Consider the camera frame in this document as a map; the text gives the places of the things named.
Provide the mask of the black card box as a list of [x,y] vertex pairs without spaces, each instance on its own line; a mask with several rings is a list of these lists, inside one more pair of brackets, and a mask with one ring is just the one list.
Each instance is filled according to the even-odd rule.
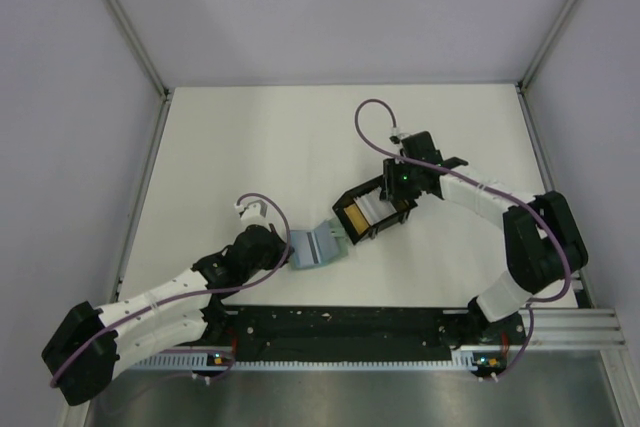
[[374,177],[345,191],[333,204],[333,213],[353,245],[405,223],[417,207],[413,200],[384,200],[383,187],[383,176]]

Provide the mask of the white card with black stripe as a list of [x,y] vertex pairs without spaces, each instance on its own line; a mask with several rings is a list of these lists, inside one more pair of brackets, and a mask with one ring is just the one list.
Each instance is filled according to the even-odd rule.
[[304,270],[320,266],[321,259],[313,231],[292,231],[291,245],[293,247],[291,262],[294,269]]

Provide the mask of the green card holder wallet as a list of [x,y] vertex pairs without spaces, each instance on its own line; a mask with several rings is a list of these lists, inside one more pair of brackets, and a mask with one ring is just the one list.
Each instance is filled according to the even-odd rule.
[[321,259],[319,267],[335,263],[348,255],[348,236],[336,218],[325,220],[310,231],[316,236]]

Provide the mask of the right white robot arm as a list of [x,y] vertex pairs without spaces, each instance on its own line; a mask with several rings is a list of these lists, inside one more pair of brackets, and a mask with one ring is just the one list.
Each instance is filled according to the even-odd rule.
[[383,162],[383,199],[434,195],[469,209],[504,234],[506,271],[469,301],[452,332],[481,343],[492,341],[502,332],[503,320],[587,264],[586,246],[561,193],[517,193],[463,159],[443,158],[427,131],[393,133],[390,141],[398,153]]

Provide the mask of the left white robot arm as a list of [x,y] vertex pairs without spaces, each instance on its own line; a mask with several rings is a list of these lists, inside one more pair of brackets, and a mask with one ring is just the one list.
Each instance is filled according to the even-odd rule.
[[79,406],[148,357],[182,344],[220,341],[228,324],[224,300],[273,276],[291,252],[289,230],[251,225],[232,244],[155,288],[99,307],[72,307],[41,354],[51,388]]

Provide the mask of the stack of white cards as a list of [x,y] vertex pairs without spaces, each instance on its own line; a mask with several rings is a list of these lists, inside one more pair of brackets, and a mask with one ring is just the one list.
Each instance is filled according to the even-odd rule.
[[377,190],[357,197],[355,203],[370,225],[377,224],[394,213],[393,206],[382,201]]

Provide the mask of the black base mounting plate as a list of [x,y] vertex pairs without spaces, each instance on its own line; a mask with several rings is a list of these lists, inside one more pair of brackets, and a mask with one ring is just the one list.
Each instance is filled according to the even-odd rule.
[[502,353],[525,340],[522,316],[486,324],[465,309],[226,306],[197,346],[230,347],[240,362],[450,360],[462,346]]

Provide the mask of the right aluminium corner post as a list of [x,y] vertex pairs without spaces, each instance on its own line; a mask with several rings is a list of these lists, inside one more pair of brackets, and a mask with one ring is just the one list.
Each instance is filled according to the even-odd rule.
[[554,17],[549,29],[546,31],[541,43],[537,47],[531,61],[527,65],[524,74],[517,83],[522,95],[533,85],[542,67],[554,51],[555,46],[568,28],[577,10],[584,0],[564,0],[560,10]]

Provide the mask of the aluminium corner post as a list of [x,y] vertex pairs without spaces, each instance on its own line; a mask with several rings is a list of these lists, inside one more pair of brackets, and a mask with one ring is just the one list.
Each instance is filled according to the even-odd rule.
[[170,94],[170,89],[162,80],[124,6],[120,0],[102,0],[102,2],[144,76],[158,96],[161,99],[166,99]]
[[568,28],[577,10],[584,0],[564,0],[560,10],[554,17],[549,29],[546,31],[541,43],[537,47],[531,61],[527,65],[524,74],[517,83],[522,95],[533,85],[542,67],[554,51],[555,46]]

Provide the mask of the aluminium front frame rail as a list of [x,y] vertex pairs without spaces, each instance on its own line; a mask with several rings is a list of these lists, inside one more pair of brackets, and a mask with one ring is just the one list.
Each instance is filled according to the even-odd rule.
[[626,339],[612,309],[534,309],[530,349],[614,350]]

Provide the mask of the left aluminium corner post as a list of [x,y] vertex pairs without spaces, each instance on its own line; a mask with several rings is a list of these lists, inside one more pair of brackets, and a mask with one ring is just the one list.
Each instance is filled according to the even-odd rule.
[[124,6],[120,0],[102,0],[102,2],[144,76],[158,96],[161,99],[166,99],[170,94],[170,89],[162,80]]

